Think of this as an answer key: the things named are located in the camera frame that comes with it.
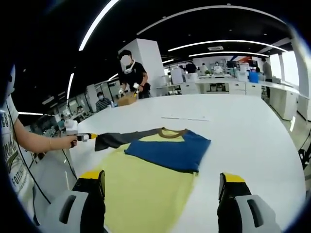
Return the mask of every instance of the blue t-shirt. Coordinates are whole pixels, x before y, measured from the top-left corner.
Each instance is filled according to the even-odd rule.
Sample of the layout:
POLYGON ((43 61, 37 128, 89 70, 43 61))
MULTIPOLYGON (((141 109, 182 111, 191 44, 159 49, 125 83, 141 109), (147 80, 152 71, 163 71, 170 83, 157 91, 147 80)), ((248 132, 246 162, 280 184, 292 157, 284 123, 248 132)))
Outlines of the blue t-shirt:
POLYGON ((182 172, 198 172, 210 140, 187 130, 183 142, 133 141, 124 152, 163 167, 182 172))

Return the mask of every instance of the white table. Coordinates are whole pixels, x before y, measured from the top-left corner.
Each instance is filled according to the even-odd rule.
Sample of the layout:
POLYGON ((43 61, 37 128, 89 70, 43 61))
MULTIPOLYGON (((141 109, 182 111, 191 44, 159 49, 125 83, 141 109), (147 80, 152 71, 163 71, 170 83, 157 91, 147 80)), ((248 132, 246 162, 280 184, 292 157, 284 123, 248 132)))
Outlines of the white table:
MULTIPOLYGON (((211 139, 195 188, 173 232, 218 232, 221 172, 243 177, 250 191, 275 211, 281 229, 300 211, 306 189, 299 156, 281 121, 260 98, 222 94, 155 97, 105 109, 79 123, 81 133, 129 133, 159 127, 187 128, 211 139), (204 116, 209 121, 162 118, 169 116, 204 116)), ((94 145, 95 140, 90 140, 70 149, 77 175, 94 168, 113 150, 95 152, 94 145)))

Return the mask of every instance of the gray sleeve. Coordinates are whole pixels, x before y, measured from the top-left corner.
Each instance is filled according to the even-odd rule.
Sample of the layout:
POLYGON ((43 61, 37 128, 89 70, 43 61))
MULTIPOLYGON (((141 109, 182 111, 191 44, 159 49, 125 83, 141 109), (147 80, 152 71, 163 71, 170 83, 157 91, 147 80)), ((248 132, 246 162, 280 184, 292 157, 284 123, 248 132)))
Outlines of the gray sleeve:
POLYGON ((15 121, 17 120, 17 118, 18 118, 18 111, 16 110, 16 108, 14 106, 14 103, 13 103, 11 95, 9 95, 9 97, 6 99, 6 104, 8 106, 9 111, 10 111, 10 114, 11 114, 11 117, 12 117, 12 121, 13 121, 13 124, 14 124, 15 121))

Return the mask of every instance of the yellow t-shirt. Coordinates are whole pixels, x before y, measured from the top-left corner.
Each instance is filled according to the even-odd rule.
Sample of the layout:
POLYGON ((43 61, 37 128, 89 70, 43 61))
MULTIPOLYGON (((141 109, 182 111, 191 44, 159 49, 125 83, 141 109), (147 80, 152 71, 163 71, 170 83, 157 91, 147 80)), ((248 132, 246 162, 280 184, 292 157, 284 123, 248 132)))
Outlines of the yellow t-shirt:
MULTIPOLYGON (((156 134, 142 140, 162 139, 156 134)), ((105 171, 105 225, 113 233, 168 232, 182 213, 196 175, 126 155, 128 147, 114 150, 98 167, 105 171)))

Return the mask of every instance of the floor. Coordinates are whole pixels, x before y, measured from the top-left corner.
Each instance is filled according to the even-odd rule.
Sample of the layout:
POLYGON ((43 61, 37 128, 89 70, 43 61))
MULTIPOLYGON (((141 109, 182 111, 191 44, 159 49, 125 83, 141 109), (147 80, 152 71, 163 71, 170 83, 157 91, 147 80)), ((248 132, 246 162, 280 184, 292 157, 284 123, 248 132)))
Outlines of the floor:
MULTIPOLYGON (((302 147, 306 138, 308 138, 303 147, 306 149, 311 143, 311 136, 308 137, 311 129, 311 122, 306 122, 299 113, 295 116, 295 123, 293 126, 290 121, 280 120, 290 134, 297 150, 302 147)), ((50 201, 53 201, 55 197, 65 190, 72 189, 76 181, 61 150, 48 152, 38 164, 32 165, 31 170, 41 189, 50 201)), ((308 174, 311 174, 310 166, 307 167, 307 171, 308 174)), ((37 189, 35 195, 35 212, 39 222, 43 221, 47 207, 47 201, 37 189)))

